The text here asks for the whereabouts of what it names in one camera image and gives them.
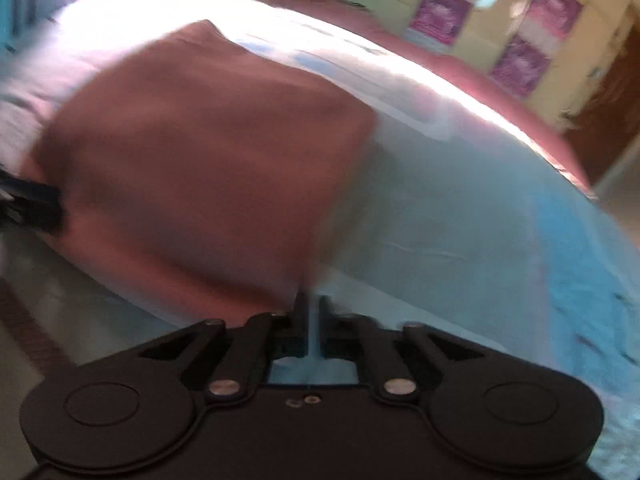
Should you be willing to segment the blue patterned bed sheet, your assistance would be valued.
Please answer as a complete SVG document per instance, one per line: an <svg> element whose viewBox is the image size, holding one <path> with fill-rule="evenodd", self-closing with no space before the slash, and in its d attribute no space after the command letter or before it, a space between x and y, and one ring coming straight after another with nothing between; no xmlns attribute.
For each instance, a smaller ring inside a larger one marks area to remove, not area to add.
<svg viewBox="0 0 640 480"><path fill-rule="evenodd" d="M584 380L605 408L590 466L637 478L637 247L520 129L379 41L255 0L79 0L1 46L2 166L17 170L104 65L205 20L378 113L332 216L320 292L386 326L420 321Z"/></svg>

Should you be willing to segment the pink folded quilt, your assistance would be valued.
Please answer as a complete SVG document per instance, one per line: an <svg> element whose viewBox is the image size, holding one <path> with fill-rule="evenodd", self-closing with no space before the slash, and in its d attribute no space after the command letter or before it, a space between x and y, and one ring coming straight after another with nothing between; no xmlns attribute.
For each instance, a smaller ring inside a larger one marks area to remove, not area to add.
<svg viewBox="0 0 640 480"><path fill-rule="evenodd" d="M381 22L359 3L344 0L280 0L276 5L349 30L444 78L520 128L530 140L559 163L560 169L573 179L582 192L591 192L585 170L580 166L570 144L522 102L510 96L471 65L448 54L428 52L386 32Z"/></svg>

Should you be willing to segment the purple poster lower right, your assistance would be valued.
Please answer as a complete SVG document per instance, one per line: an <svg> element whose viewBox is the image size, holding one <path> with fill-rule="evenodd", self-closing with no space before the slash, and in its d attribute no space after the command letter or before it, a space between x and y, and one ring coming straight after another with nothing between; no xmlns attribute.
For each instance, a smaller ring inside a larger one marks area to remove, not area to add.
<svg viewBox="0 0 640 480"><path fill-rule="evenodd" d="M550 64L535 46L514 35L503 50L490 78L519 99L527 98L537 87Z"/></svg>

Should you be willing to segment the purple poster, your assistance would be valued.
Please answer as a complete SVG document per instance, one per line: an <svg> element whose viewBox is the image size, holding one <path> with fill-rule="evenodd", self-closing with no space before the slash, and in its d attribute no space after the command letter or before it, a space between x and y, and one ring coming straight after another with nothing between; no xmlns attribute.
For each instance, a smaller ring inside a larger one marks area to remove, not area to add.
<svg viewBox="0 0 640 480"><path fill-rule="evenodd" d="M535 46L514 35L503 50L490 78L519 99L527 98L537 87L550 64Z"/></svg>
<svg viewBox="0 0 640 480"><path fill-rule="evenodd" d="M472 9L468 0L420 0L407 35L419 41L435 41L451 47Z"/></svg>
<svg viewBox="0 0 640 480"><path fill-rule="evenodd" d="M530 0L526 18L559 39L572 31L584 6L578 0Z"/></svg>

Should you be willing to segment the brown wooden door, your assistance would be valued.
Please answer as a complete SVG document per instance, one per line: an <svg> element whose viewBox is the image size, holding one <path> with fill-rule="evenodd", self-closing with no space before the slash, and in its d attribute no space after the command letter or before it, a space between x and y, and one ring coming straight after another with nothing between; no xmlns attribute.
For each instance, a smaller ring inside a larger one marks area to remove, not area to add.
<svg viewBox="0 0 640 480"><path fill-rule="evenodd" d="M564 138L587 181L596 184L639 133L639 29L620 53Z"/></svg>

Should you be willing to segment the purple poster lower left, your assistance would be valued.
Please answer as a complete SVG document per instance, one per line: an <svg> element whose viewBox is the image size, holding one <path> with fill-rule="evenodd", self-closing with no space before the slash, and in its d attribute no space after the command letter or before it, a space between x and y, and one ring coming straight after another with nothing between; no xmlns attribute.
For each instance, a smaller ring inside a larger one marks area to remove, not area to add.
<svg viewBox="0 0 640 480"><path fill-rule="evenodd" d="M451 47L472 9L468 0L420 0L407 35L419 41L435 41Z"/></svg>

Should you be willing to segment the cream glossy wardrobe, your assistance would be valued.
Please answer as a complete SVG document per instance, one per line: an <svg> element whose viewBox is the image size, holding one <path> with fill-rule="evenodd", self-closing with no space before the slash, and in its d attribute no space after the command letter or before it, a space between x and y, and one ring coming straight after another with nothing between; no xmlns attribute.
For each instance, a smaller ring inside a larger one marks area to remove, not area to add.
<svg viewBox="0 0 640 480"><path fill-rule="evenodd" d="M393 34L402 35L420 0L347 0L361 3ZM495 67L502 51L524 20L532 0L480 0L472 7L452 56L484 74ZM524 102L559 130L579 114L626 41L639 0L578 0L582 14L552 58L548 70Z"/></svg>

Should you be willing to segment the purple poster upper right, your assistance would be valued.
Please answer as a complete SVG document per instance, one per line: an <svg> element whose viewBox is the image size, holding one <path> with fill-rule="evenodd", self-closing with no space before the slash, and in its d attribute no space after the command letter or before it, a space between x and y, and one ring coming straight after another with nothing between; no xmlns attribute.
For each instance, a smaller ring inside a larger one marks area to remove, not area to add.
<svg viewBox="0 0 640 480"><path fill-rule="evenodd" d="M572 31L584 6L578 0L530 0L526 18L559 39Z"/></svg>

